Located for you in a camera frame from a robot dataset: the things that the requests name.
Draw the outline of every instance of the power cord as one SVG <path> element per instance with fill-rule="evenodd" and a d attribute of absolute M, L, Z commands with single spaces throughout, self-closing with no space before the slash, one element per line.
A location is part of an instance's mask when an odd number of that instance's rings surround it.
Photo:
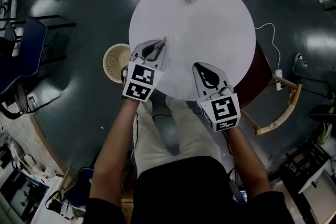
<path fill-rule="evenodd" d="M 137 122 L 137 123 L 136 123 L 136 124 L 137 124 L 136 126 L 137 126 L 137 127 L 136 127 L 136 139 L 135 139 L 134 149 L 132 150 L 131 157 L 130 157 L 130 160 L 131 160 L 131 163 L 132 163 L 132 164 L 133 164 L 133 162 L 132 162 L 133 153 L 134 153 L 134 151 L 135 151 L 135 148 L 136 148 L 136 146 L 137 146 L 137 144 L 138 144 L 138 140 L 139 140 L 139 139 L 138 139 L 138 138 L 139 138 L 139 131 L 138 131 L 138 129 L 139 129 L 139 120 L 138 120 L 138 117 L 139 117 L 139 116 L 138 116 L 138 113 L 137 113 L 137 112 L 135 113 L 135 115 L 137 116 L 137 117 L 136 117 L 136 120 L 137 120 L 137 121 L 136 121 L 136 122 Z"/>
<path fill-rule="evenodd" d="M 268 86 L 273 86 L 274 84 L 276 84 L 276 82 L 271 83 L 271 84 L 267 85 L 266 87 L 268 87 Z M 310 91 L 310 90 L 307 90 L 307 89 L 305 89 L 305 88 L 301 88 L 301 90 L 302 90 L 302 91 L 305 91 L 305 92 L 310 92 L 310 93 L 316 94 L 316 95 L 318 95 L 318 96 L 321 96 L 321 97 L 324 97 L 324 98 L 329 99 L 328 96 L 326 96 L 326 95 L 324 95 L 324 94 L 321 94 L 321 93 L 318 93 L 318 92 Z"/>
<path fill-rule="evenodd" d="M 135 151 L 135 149 L 136 149 L 136 146 L 138 145 L 138 140 L 139 140 L 139 116 L 138 116 L 138 113 L 136 112 L 135 113 L 135 115 L 137 116 L 136 117 L 136 139 L 135 139 L 135 144 L 134 144 L 134 149 L 132 150 L 132 153 L 131 153 L 131 157 L 130 157 L 130 160 L 131 160 L 131 163 L 133 164 L 133 162 L 132 162 L 132 157 L 133 157 L 133 154 L 134 154 L 134 151 Z M 154 115 L 153 116 L 153 121 L 155 121 L 155 117 L 156 116 L 164 116 L 164 117 L 172 117 L 172 115 L 165 115 L 165 114 L 157 114 L 157 115 Z"/>
<path fill-rule="evenodd" d="M 273 27 L 272 46 L 275 47 L 275 49 L 278 51 L 278 54 L 279 54 L 279 60 L 278 60 L 278 66 L 277 66 L 277 70 L 279 70 L 281 54 L 280 54 L 280 51 L 279 51 L 279 49 L 277 48 L 277 46 L 274 45 L 274 37 L 275 37 L 275 26 L 274 26 L 274 24 L 272 24 L 272 23 L 266 23 L 266 24 L 264 24 L 264 25 L 262 25 L 262 26 L 260 26 L 260 27 L 255 27 L 255 29 L 259 30 L 259 29 L 263 28 L 263 27 L 266 26 L 266 25 L 272 25 L 272 27 Z"/>
<path fill-rule="evenodd" d="M 228 175 L 230 176 L 231 173 L 232 173 L 233 170 L 234 170 L 234 171 L 235 171 L 235 179 L 234 179 L 234 181 L 235 181 L 235 183 L 237 184 L 237 183 L 238 183 L 238 172 L 237 172 L 236 165 L 235 165 L 235 159 L 234 159 L 234 157 L 233 157 L 233 154 L 232 154 L 232 151 L 231 151 L 229 142 L 228 142 L 228 140 L 227 140 L 227 138 L 226 138 L 226 134 L 225 134 L 225 132 L 222 131 L 222 134 L 223 134 L 223 136 L 224 136 L 224 138 L 225 138 L 226 146 L 227 146 L 227 149 L 229 150 L 229 153 L 230 153 L 230 155 L 231 155 L 231 157 L 232 157 L 232 162 L 233 162 L 233 168 L 229 171 Z"/>
<path fill-rule="evenodd" d="M 198 112 L 195 112 L 195 111 L 193 111 L 194 112 L 194 114 L 196 114 L 196 115 L 201 115 L 202 113 L 200 112 L 200 113 L 198 113 Z M 166 115 L 166 114 L 157 114 L 157 115 L 154 115 L 152 118 L 153 118 L 153 121 L 155 121 L 155 117 L 157 117 L 157 116 L 164 116 L 164 117 L 172 117 L 173 115 Z"/>

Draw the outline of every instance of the electrical outlet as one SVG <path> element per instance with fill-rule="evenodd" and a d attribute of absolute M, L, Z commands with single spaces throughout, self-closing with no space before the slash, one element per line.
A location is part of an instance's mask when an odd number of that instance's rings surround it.
<path fill-rule="evenodd" d="M 275 75 L 282 78 L 282 70 L 281 69 L 275 70 Z M 277 91 L 280 91 L 284 86 L 285 85 L 280 81 L 276 81 L 275 83 L 275 88 L 277 89 Z"/>

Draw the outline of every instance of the dark floor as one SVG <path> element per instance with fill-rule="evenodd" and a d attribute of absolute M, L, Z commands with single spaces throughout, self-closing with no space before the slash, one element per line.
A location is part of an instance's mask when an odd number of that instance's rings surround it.
<path fill-rule="evenodd" d="M 76 22 L 74 28 L 50 31 L 46 49 L 50 57 L 67 54 L 63 62 L 43 67 L 40 73 L 51 75 L 33 94 L 38 104 L 61 95 L 37 113 L 38 122 L 48 141 L 66 165 L 88 166 L 101 147 L 121 104 L 121 85 L 104 74 L 102 59 L 105 51 L 117 43 L 128 43 L 132 13 L 139 0 L 21 0 L 18 13 L 40 16 L 58 14 Z M 272 22 L 276 26 L 275 44 L 281 51 L 280 68 L 288 78 L 295 53 L 304 54 L 310 67 L 332 69 L 336 55 L 336 24 L 316 0 L 243 0 L 255 27 Z M 336 11 L 330 13 L 336 18 Z M 272 28 L 257 30 L 257 39 L 270 66 L 276 69 L 278 55 L 271 45 Z M 326 94 L 321 84 L 305 83 L 309 90 Z M 169 114 L 164 96 L 153 96 L 154 113 Z M 246 111 L 259 125 L 267 125 L 280 115 L 287 105 L 288 90 L 266 88 Z M 317 123 L 308 118 L 315 105 L 326 102 L 318 95 L 303 92 L 294 113 L 279 129 L 263 136 L 254 136 L 241 120 L 241 127 L 268 170 L 276 169 L 285 152 L 298 146 L 312 134 Z M 167 125 L 171 118 L 156 117 L 163 139 L 170 145 L 176 135 Z M 214 135 L 226 154 L 226 144 L 220 134 Z"/>

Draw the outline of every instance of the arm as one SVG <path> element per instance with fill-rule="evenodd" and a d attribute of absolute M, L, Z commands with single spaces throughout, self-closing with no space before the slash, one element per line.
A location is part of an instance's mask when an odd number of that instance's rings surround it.
<path fill-rule="evenodd" d="M 271 191 L 265 167 L 238 127 L 225 131 L 236 169 L 251 199 Z"/>
<path fill-rule="evenodd" d="M 139 101 L 125 98 L 94 165 L 90 198 L 121 207 L 121 177 Z"/>

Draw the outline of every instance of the white round table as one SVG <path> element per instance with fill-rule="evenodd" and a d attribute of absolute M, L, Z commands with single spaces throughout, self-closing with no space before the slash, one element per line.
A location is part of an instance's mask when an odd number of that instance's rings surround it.
<path fill-rule="evenodd" d="M 167 52 L 157 89 L 171 97 L 196 101 L 195 62 L 220 68 L 234 87 L 248 71 L 256 35 L 242 0 L 140 0 L 133 13 L 131 50 L 147 40 L 167 37 Z"/>

